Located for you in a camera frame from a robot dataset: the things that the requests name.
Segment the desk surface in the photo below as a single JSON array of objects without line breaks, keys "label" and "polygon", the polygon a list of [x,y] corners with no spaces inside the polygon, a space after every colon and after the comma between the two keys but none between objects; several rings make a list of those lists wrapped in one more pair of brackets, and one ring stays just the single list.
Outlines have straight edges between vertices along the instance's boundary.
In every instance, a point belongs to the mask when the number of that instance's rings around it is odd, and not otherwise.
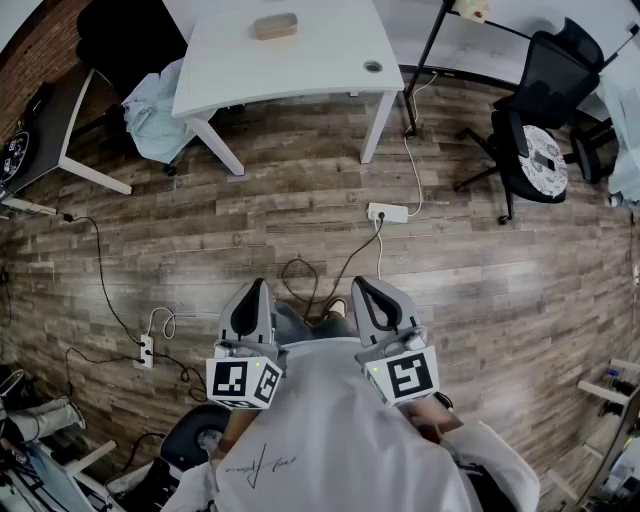
[{"label": "desk surface", "polygon": [[53,84],[53,95],[29,130],[35,137],[36,153],[26,172],[7,184],[11,192],[21,189],[56,169],[65,146],[67,129],[74,119],[89,70],[78,65]]},{"label": "desk surface", "polygon": [[[293,12],[298,33],[259,41],[253,22]],[[370,60],[382,71],[364,68]],[[371,0],[282,1],[196,23],[173,115],[303,94],[400,91],[402,76]]]}]

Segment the white desk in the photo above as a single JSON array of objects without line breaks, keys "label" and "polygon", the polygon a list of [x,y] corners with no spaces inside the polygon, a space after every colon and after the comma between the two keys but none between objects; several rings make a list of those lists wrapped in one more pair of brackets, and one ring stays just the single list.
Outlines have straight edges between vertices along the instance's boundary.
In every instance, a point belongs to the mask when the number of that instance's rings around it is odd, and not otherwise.
[{"label": "white desk", "polygon": [[[257,18],[293,12],[294,36],[259,41]],[[364,64],[377,61],[382,70]],[[404,88],[391,45],[371,0],[282,1],[230,10],[196,23],[184,59],[173,116],[236,175],[244,166],[209,125],[218,108],[308,94],[379,92],[382,98],[362,147],[371,161],[398,91]]]}]

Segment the black cable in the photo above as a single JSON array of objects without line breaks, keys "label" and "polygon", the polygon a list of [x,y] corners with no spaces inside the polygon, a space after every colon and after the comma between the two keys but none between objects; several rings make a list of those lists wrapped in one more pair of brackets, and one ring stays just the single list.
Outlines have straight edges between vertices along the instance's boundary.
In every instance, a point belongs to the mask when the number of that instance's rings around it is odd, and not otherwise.
[{"label": "black cable", "polygon": [[[354,252],[351,253],[351,256],[349,256],[349,258],[347,259],[347,262],[344,264],[344,266],[342,267],[342,270],[340,271],[340,275],[338,275],[338,279],[336,279],[335,284],[333,285],[333,290],[331,290],[331,293],[329,294],[329,296],[323,300],[319,300],[319,301],[314,301],[313,299],[316,296],[316,291],[318,290],[318,273],[316,272],[316,270],[306,261],[304,261],[302,258],[295,258],[292,260],[289,260],[285,266],[282,268],[282,284],[284,284],[285,288],[289,291],[289,293],[291,295],[293,295],[296,299],[298,299],[300,302],[307,302],[307,310],[304,313],[303,319],[306,322],[307,318],[309,317],[309,311],[311,311],[311,306],[313,306],[314,304],[325,304],[327,302],[329,302],[331,300],[331,298],[333,297],[333,294],[336,292],[336,290],[338,289],[338,285],[340,284],[340,280],[342,279],[342,276],[344,275],[345,271],[347,270],[347,266],[349,265],[349,263],[351,262],[351,260],[353,259],[353,257],[358,254],[362,249],[364,249],[365,247],[367,247],[371,242],[373,242],[377,236],[378,233],[380,233],[380,230],[382,230],[382,225],[384,224],[384,214],[380,214],[380,227],[378,228],[378,230],[375,232],[375,234],[363,245],[361,245],[358,249],[356,249]],[[308,299],[303,299],[302,297],[300,297],[300,295],[298,295],[297,293],[295,293],[290,287],[289,287],[289,283],[287,283],[287,278],[286,278],[286,274],[287,274],[287,269],[289,268],[289,265],[291,265],[292,263],[295,262],[301,262],[304,263],[307,268],[309,268],[309,270],[311,270],[311,272],[313,272],[313,276],[315,278],[315,283],[313,285],[313,292],[311,293],[311,298]]]},{"label": "black cable", "polygon": [[[196,388],[193,386],[189,387],[189,396],[193,398],[196,402],[205,403],[207,401],[207,386],[204,383],[204,379],[202,378],[202,375],[200,375],[200,372],[198,370],[196,370],[193,366],[185,366],[180,361],[178,361],[177,359],[174,359],[171,356],[165,356],[164,354],[156,354],[154,352],[153,357],[164,357],[165,359],[169,359],[170,361],[173,361],[178,366],[180,366],[180,368],[182,368],[182,371],[180,372],[180,380],[182,380],[182,382],[184,382],[185,384],[187,382],[191,382],[191,376],[189,375],[189,370],[193,371],[198,376],[198,379],[200,379],[200,383],[202,384],[202,389]],[[204,394],[204,398],[201,399],[195,396],[193,394],[194,391],[198,391]]]},{"label": "black cable", "polygon": [[9,283],[5,282],[4,283],[4,289],[7,292],[7,306],[9,308],[9,321],[7,322],[7,325],[4,326],[5,329],[8,329],[9,326],[11,325],[11,320],[13,318],[13,314],[11,312],[11,295],[9,295]]},{"label": "black cable", "polygon": [[[67,220],[67,217],[71,217],[71,216],[68,214],[63,214],[63,217],[65,218],[65,220]],[[140,346],[141,343],[131,335],[131,333],[129,332],[129,329],[127,329],[127,326],[124,325],[124,322],[120,320],[120,317],[114,311],[113,306],[111,305],[111,301],[109,300],[109,295],[107,295],[107,288],[104,285],[104,273],[102,271],[102,251],[100,249],[100,230],[98,229],[98,225],[91,217],[86,217],[86,216],[76,217],[75,219],[72,218],[72,220],[68,222],[76,222],[84,219],[90,221],[91,224],[93,224],[93,227],[96,229],[96,243],[98,246],[98,266],[100,268],[100,283],[102,284],[102,291],[104,292],[104,298],[107,299],[107,305],[109,306],[109,309],[111,310],[111,313],[113,313],[113,316],[115,317],[115,319],[118,321],[118,323],[122,326],[122,328],[127,333],[127,336],[129,336],[129,339],[133,341],[136,345]]]},{"label": "black cable", "polygon": [[124,468],[122,468],[122,471],[120,472],[120,474],[124,473],[127,469],[131,467],[131,464],[133,464],[133,459],[136,456],[136,452],[138,451],[138,445],[140,444],[140,441],[142,441],[145,437],[150,437],[150,436],[156,436],[161,439],[164,439],[165,437],[167,437],[166,434],[158,434],[157,432],[147,432],[146,434],[142,434],[138,439],[136,439],[135,443],[133,443],[133,448],[131,449],[131,455],[129,456],[129,460],[124,465]]},{"label": "black cable", "polygon": [[115,363],[117,361],[137,361],[138,363],[143,362],[142,359],[140,359],[139,357],[131,357],[131,356],[118,356],[112,359],[104,359],[103,361],[94,361],[92,359],[89,359],[78,349],[75,349],[73,347],[68,348],[67,351],[64,353],[64,364],[67,368],[67,384],[69,386],[69,393],[68,393],[69,398],[71,398],[71,396],[73,395],[73,386],[71,385],[71,375],[69,373],[69,352],[71,352],[72,350],[76,354],[78,354],[80,357],[82,357],[82,359],[84,359],[88,363],[93,363],[93,364]]}]

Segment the hand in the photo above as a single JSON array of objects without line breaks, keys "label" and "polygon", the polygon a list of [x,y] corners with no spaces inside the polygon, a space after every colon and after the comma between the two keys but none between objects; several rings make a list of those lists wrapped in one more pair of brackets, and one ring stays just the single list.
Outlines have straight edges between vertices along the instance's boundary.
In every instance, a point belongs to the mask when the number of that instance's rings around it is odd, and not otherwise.
[{"label": "hand", "polygon": [[463,423],[433,395],[404,406],[407,415],[417,417],[422,423],[438,427],[441,433],[449,432]]}]

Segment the black office chair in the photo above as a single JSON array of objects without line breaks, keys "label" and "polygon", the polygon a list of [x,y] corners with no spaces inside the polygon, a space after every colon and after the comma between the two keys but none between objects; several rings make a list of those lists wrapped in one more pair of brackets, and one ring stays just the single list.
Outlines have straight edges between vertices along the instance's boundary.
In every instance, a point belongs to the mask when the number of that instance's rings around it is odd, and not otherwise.
[{"label": "black office chair", "polygon": [[525,175],[519,156],[529,158],[530,147],[523,128],[525,125],[545,130],[562,127],[600,81],[598,73],[584,63],[593,58],[591,54],[588,57],[576,57],[582,46],[575,42],[575,27],[580,27],[571,20],[568,22],[561,37],[543,31],[533,35],[517,91],[494,103],[496,112],[491,115],[494,133],[488,141],[470,128],[457,134],[459,139],[467,135],[473,138],[496,165],[455,185],[454,190],[461,190],[499,172],[508,211],[507,215],[498,219],[500,224],[506,224],[513,217],[513,194],[539,203],[561,203],[566,198],[566,189],[553,196],[535,188]]},{"label": "black office chair", "polygon": [[602,48],[580,25],[565,18],[564,27],[553,39],[559,46],[582,62],[591,71],[600,73],[604,67]]},{"label": "black office chair", "polygon": [[[160,73],[187,52],[162,0],[93,0],[78,16],[80,60],[100,73],[124,100],[150,73]],[[100,118],[74,130],[71,140],[106,125],[125,132],[124,108],[109,107]],[[169,176],[175,168],[165,165]]]}]

